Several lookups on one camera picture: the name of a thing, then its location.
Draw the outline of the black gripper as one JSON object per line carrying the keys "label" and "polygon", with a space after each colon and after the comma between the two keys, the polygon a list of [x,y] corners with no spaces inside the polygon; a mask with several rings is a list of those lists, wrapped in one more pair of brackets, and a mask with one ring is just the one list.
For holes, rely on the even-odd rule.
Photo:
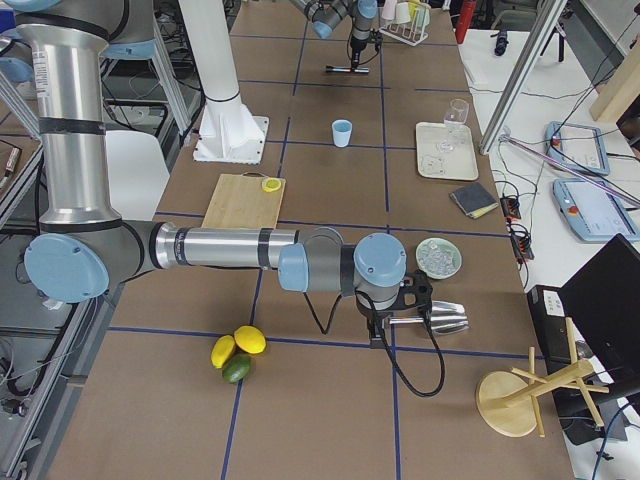
{"label": "black gripper", "polygon": [[382,309],[367,294],[356,295],[358,311],[366,318],[369,343],[371,346],[386,346],[385,321],[394,313],[392,309]]}
{"label": "black gripper", "polygon": [[358,68],[360,65],[361,52],[364,50],[364,41],[362,39],[351,37],[349,40],[350,53],[350,67]]}

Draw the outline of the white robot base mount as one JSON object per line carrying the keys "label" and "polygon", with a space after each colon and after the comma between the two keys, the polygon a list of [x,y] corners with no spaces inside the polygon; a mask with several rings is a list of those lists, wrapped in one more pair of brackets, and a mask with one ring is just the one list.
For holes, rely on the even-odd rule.
{"label": "white robot base mount", "polygon": [[256,165],[269,119],[242,101],[223,3],[182,1],[180,8],[205,98],[194,159]]}

